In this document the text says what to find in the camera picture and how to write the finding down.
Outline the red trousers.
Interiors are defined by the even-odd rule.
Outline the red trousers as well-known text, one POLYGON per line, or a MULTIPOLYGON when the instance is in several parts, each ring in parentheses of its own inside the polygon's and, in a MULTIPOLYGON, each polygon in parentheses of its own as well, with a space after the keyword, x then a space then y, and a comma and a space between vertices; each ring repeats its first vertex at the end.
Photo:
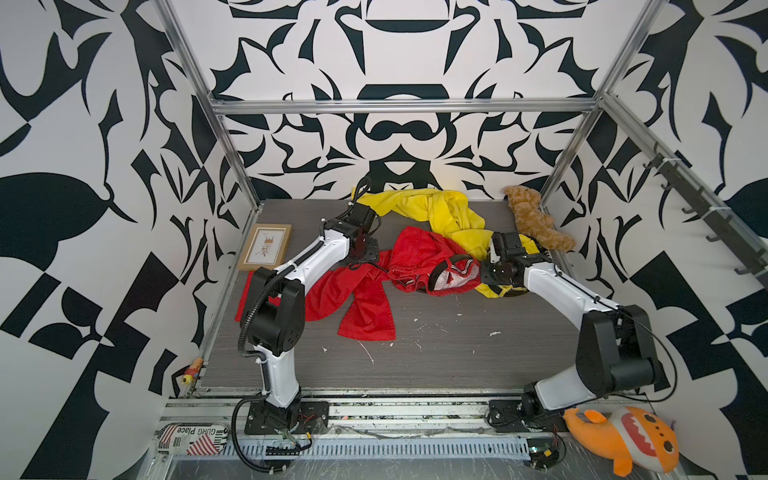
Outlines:
MULTIPOLYGON (((404 231, 414 229, 428 232, 409 226, 402 230, 398 238, 404 231)), ((395 340, 395 322, 384 289, 385 283, 393 283, 380 268, 379 262, 355 268, 339 267, 325 273, 309 291, 304 307, 305 319, 309 322, 325 319, 351 300, 339 325, 340 336, 359 341, 395 340)))

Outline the yellow trousers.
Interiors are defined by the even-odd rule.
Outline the yellow trousers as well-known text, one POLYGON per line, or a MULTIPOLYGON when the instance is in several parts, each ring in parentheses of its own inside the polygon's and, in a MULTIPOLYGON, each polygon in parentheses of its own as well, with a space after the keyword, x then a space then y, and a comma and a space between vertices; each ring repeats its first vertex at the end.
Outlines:
MULTIPOLYGON (((428 232, 404 231, 390 251, 380 254, 380 268, 404 292, 426 292, 432 270, 448 258, 466 254, 480 264, 488 258, 492 232, 485 220, 469 207, 465 194, 456 191, 417 189, 365 194, 358 202, 385 216, 397 213, 429 224, 428 232)), ((473 289, 487 298, 526 294, 524 287, 488 286, 473 289)))

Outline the black leather belt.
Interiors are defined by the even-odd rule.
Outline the black leather belt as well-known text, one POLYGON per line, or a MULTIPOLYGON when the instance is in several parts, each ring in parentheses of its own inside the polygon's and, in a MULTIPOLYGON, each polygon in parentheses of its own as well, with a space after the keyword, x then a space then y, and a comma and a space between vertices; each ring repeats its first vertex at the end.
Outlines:
POLYGON ((481 264, 466 254, 454 255, 430 273, 426 292, 433 296, 457 295, 481 284, 481 264))

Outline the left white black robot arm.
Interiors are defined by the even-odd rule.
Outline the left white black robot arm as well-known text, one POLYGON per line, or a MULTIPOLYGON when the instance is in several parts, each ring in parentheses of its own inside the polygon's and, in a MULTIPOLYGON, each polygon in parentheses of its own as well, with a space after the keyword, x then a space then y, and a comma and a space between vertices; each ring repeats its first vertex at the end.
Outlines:
POLYGON ((301 387, 294 348, 306 323, 306 296, 333 267, 370 263, 378 258, 371 237, 375 211, 351 202, 335 218, 322 220, 319 235, 297 255, 269 270, 258 269, 251 283, 255 295, 240 321, 237 351, 262 373, 262 393, 255 402, 275 429, 299 423, 301 387))

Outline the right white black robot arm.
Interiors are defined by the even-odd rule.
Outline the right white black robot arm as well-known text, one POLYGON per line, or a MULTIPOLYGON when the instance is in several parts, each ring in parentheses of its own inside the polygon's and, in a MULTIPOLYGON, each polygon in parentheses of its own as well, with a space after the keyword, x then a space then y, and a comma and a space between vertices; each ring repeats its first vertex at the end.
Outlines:
POLYGON ((527 252, 516 232, 492 234, 481 277, 487 286, 512 286, 538 295, 579 332, 573 365, 525 388, 522 418, 640 389, 662 377, 645 310, 589 290, 546 255, 527 252))

